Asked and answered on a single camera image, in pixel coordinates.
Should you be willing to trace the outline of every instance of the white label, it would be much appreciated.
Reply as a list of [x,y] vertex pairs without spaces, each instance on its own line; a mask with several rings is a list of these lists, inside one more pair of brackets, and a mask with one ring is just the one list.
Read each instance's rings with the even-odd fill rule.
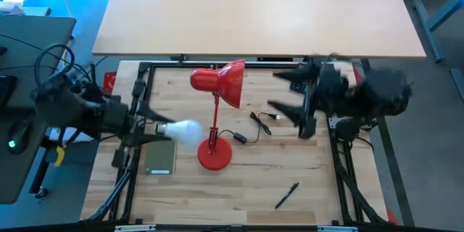
[[152,170],[152,174],[169,174],[169,170]]

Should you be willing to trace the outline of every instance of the red object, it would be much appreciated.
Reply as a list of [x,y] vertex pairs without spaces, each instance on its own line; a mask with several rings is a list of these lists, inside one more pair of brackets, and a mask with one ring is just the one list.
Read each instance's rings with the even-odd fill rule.
[[217,93],[229,105],[239,109],[244,69],[245,61],[239,60],[221,70],[195,70],[190,77],[190,85],[198,91]]
[[198,148],[198,160],[208,170],[222,170],[232,160],[231,145],[223,138],[217,138],[215,153],[210,154],[210,140],[205,139]]
[[393,222],[395,225],[399,225],[398,219],[393,215],[393,212],[389,208],[386,208],[386,215],[389,217],[390,222]]
[[359,85],[363,80],[363,77],[361,76],[360,72],[357,71],[355,65],[353,65],[353,72],[355,73],[356,84]]
[[115,86],[116,72],[106,72],[103,78],[103,92],[110,94]]
[[235,108],[240,108],[241,86],[244,78],[245,61],[231,62],[221,70],[195,70],[190,84],[199,91],[210,91],[215,99],[215,116],[210,137],[198,148],[198,160],[208,170],[222,170],[232,159],[231,145],[218,138],[216,122],[218,119],[219,97]]

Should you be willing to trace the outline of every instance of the lamp base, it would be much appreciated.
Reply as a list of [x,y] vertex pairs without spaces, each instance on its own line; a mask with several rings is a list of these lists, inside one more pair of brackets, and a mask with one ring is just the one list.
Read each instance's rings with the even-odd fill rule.
[[208,170],[222,170],[232,160],[231,145],[223,138],[217,138],[215,153],[210,154],[209,140],[205,139],[198,147],[198,160]]

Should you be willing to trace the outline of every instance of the plywood surface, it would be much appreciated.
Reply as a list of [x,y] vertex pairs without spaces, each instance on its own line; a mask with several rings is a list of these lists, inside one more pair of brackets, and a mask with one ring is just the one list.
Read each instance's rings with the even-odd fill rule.
[[[337,63],[336,67],[342,68],[354,82],[350,64]],[[124,102],[131,100],[137,68],[138,62],[120,63],[114,92],[123,94]],[[176,120],[198,120],[206,138],[212,124],[213,98],[190,87],[191,72],[191,69],[157,69],[150,105]],[[257,124],[249,114],[275,112],[266,104],[268,99],[302,102],[300,96],[289,93],[288,82],[273,78],[272,70],[245,70],[241,109],[220,101],[219,129],[254,139]],[[179,144],[175,175],[148,176],[143,171],[142,149],[131,219],[166,224],[330,224],[331,220],[341,220],[324,115],[318,114],[316,134],[309,141],[298,139],[297,129],[288,120],[274,121],[268,117],[262,120],[273,135],[262,132],[256,144],[242,145],[229,133],[221,135],[233,147],[232,161],[221,171],[205,170],[196,157],[196,147]],[[116,140],[100,144],[82,218],[96,211],[115,184],[117,171],[112,169],[111,159],[117,146]],[[361,192],[379,215],[386,218],[371,148],[356,141],[352,156]],[[274,210],[295,182],[300,182],[299,187]],[[349,194],[348,200],[352,211]]]
[[403,0],[109,0],[94,54],[424,58]]

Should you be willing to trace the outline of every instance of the red desk lamp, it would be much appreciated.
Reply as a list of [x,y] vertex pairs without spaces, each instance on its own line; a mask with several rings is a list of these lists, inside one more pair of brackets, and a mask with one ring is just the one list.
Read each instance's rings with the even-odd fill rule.
[[210,130],[210,137],[198,148],[198,160],[208,170],[222,170],[232,159],[231,145],[218,137],[216,120],[218,119],[219,96],[235,108],[240,108],[241,84],[244,79],[245,61],[231,62],[221,70],[195,70],[190,77],[190,84],[196,90],[210,91],[215,97],[215,117]]

